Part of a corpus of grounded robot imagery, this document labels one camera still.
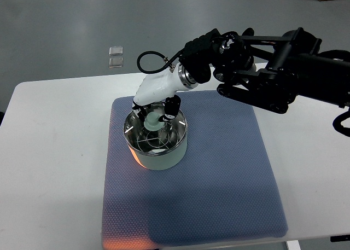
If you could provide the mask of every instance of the black cable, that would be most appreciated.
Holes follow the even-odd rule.
[[[140,64],[140,60],[143,56],[146,56],[146,55],[157,55],[157,56],[160,56],[163,60],[166,58],[162,53],[159,53],[157,51],[145,51],[144,53],[141,53],[139,55],[139,57],[137,58],[137,61],[136,61],[136,64],[137,64],[137,67],[138,69],[145,73],[145,74],[154,74],[154,73],[158,73],[158,72],[161,72],[163,70],[165,70],[167,67],[169,67],[174,61],[175,59],[180,56],[183,52],[183,49],[180,50],[179,52],[177,52],[174,57],[172,57],[163,67],[159,68],[159,69],[156,69],[154,71],[146,71],[144,70],[142,67],[141,67],[141,64]]]
[[[350,118],[350,110],[344,112],[343,114],[340,114],[337,118],[335,118],[333,121],[333,127],[334,130],[336,130],[337,132],[344,134],[347,137],[350,137],[350,128],[346,128],[343,125],[341,125],[341,123],[348,118]]]

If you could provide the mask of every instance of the white table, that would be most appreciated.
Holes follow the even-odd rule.
[[[134,95],[143,78],[16,87],[0,127],[0,249],[101,249],[110,109],[116,98]],[[212,79],[196,90],[218,84]],[[332,127],[343,110],[299,96],[285,115],[254,111],[289,230],[281,239],[208,246],[350,234],[350,138]]]

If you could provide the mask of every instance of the blue cushion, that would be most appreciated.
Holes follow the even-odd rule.
[[[288,230],[251,106],[216,91],[181,92],[188,148],[179,164],[151,171],[123,135],[132,97],[110,117],[103,202],[106,249],[147,249],[283,237]]]

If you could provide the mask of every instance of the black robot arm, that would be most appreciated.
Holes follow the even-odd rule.
[[[302,28],[281,37],[254,36],[251,28],[242,36],[214,29],[186,43],[179,61],[198,83],[210,80],[212,64],[222,96],[275,113],[287,112],[297,95],[349,107],[350,53],[319,53],[321,42]],[[272,46],[274,52],[254,45]],[[267,60],[266,68],[255,71],[254,56]],[[350,112],[342,114],[333,126],[350,137],[350,130],[341,125],[349,117]]]

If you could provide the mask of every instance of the screw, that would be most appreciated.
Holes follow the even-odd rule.
[[[223,82],[224,81],[224,75],[222,73],[217,73],[216,78],[218,81]]]

